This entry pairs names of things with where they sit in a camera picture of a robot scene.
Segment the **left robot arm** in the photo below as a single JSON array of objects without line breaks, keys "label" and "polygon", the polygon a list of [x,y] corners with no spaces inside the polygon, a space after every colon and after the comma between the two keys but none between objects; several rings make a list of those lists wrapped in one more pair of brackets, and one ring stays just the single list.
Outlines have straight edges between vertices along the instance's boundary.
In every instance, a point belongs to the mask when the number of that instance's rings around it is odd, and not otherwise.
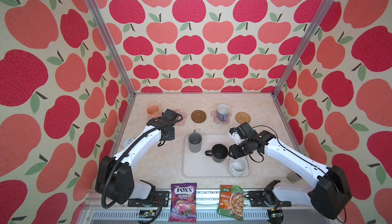
[{"label": "left robot arm", "polygon": [[105,156],[99,164],[95,190],[102,195],[101,205],[108,209],[129,199],[152,201],[155,186],[146,181],[135,182],[133,170],[147,151],[159,141],[175,139],[175,128],[146,126],[142,133],[123,151]]}]

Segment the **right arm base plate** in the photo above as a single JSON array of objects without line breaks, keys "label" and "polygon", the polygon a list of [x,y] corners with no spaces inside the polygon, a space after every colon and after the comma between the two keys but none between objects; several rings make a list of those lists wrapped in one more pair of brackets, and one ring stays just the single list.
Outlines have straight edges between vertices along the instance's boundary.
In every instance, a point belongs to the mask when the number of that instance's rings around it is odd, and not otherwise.
[{"label": "right arm base plate", "polygon": [[249,191],[245,197],[250,201],[252,207],[291,207],[292,203],[279,201],[272,191]]}]

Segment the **rattan woven round coaster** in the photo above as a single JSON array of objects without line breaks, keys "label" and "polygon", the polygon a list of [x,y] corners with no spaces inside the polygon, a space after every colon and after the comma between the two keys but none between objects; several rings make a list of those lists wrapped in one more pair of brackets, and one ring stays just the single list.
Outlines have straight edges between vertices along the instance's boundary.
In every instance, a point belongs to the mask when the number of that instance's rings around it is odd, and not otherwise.
[{"label": "rattan woven round coaster", "polygon": [[243,123],[250,123],[251,122],[251,117],[249,114],[245,113],[245,112],[239,112],[235,115],[235,120],[239,123],[239,124],[243,124]]}]

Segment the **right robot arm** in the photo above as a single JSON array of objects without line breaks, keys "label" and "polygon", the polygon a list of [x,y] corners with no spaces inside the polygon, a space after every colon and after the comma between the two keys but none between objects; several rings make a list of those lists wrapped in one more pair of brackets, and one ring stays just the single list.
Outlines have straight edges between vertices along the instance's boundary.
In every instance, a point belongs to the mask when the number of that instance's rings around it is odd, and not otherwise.
[{"label": "right robot arm", "polygon": [[235,141],[229,147],[231,158],[242,158],[257,151],[278,160],[308,183],[296,185],[272,181],[264,188],[263,197],[268,206],[294,202],[312,206],[319,214],[331,220],[337,219],[345,211],[352,194],[346,174],[341,168],[328,167],[311,160],[265,130],[260,133],[245,133],[232,128],[229,136]]}]

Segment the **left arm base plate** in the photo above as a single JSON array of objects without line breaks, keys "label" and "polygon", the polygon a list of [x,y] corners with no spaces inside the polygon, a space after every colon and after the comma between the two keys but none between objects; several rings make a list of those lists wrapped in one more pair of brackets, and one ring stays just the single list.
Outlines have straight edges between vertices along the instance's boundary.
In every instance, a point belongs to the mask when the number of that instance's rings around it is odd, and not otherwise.
[{"label": "left arm base plate", "polygon": [[153,190],[146,199],[129,199],[128,207],[167,207],[170,199],[169,194],[169,191]]}]

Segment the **orange mug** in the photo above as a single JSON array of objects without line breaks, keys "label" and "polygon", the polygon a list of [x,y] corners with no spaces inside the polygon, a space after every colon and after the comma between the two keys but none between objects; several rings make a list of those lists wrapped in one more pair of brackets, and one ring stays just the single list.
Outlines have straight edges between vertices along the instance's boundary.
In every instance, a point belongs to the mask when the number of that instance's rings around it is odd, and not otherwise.
[{"label": "orange mug", "polygon": [[147,109],[146,109],[147,115],[149,120],[152,118],[157,118],[161,115],[160,113],[160,107],[158,105],[150,105]]}]

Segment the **brown wooden round coaster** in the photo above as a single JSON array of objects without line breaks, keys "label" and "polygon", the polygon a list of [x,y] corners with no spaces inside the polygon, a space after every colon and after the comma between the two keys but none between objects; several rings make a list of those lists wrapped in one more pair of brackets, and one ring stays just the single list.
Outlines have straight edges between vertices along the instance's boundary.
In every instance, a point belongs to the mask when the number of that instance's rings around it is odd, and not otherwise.
[{"label": "brown wooden round coaster", "polygon": [[206,121],[207,115],[202,110],[195,110],[191,114],[191,118],[192,118],[193,122],[200,124],[200,123],[203,123]]}]

